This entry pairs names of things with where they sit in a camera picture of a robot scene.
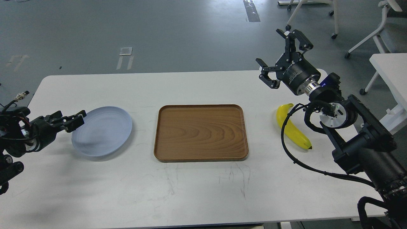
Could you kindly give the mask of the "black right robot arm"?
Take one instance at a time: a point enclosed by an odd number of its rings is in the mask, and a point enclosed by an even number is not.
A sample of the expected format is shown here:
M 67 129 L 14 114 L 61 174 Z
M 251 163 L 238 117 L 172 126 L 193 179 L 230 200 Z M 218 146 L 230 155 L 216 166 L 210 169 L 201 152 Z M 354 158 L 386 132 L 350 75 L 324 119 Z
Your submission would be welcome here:
M 271 89 L 284 83 L 296 95 L 305 94 L 308 104 L 289 104 L 281 117 L 281 143 L 287 156 L 307 170 L 374 188 L 382 200 L 361 197 L 357 204 L 364 229 L 406 228 L 406 169 L 392 155 L 397 148 L 392 134 L 354 95 L 342 97 L 340 77 L 330 73 L 321 83 L 321 73 L 305 58 L 314 45 L 299 30 L 276 32 L 285 40 L 284 53 L 274 66 L 256 58 L 259 78 Z M 290 117 L 304 110 L 304 123 L 325 134 L 335 147 L 334 162 L 345 174 L 312 168 L 289 152 L 284 134 Z

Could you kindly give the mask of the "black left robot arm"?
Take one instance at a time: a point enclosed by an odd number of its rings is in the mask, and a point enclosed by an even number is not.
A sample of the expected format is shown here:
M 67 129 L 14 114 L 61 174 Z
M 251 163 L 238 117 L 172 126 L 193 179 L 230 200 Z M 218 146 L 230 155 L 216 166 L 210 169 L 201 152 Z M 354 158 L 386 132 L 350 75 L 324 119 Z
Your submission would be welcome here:
M 75 115 L 63 116 L 56 111 L 47 116 L 39 116 L 29 120 L 30 110 L 26 106 L 16 106 L 29 91 L 19 93 L 11 102 L 1 106 L 1 161 L 0 185 L 1 194 L 9 188 L 9 181 L 22 173 L 24 165 L 14 158 L 20 158 L 26 153 L 39 152 L 55 141 L 57 133 L 61 131 L 73 132 L 82 126 L 87 113 L 84 110 Z

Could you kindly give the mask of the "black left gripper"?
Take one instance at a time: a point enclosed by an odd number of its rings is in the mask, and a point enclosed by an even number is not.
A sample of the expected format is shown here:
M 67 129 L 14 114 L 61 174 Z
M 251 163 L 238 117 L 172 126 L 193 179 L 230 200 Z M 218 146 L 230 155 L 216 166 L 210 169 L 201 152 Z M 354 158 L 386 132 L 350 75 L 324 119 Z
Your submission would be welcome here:
M 65 132 L 73 132 L 85 121 L 87 116 L 85 110 L 81 110 L 78 113 L 71 116 L 62 116 L 61 111 L 56 111 L 47 116 L 40 116 L 30 122 L 32 127 L 32 136 L 35 138 L 32 140 L 33 145 L 27 145 L 28 152 L 39 152 L 56 138 L 58 130 Z

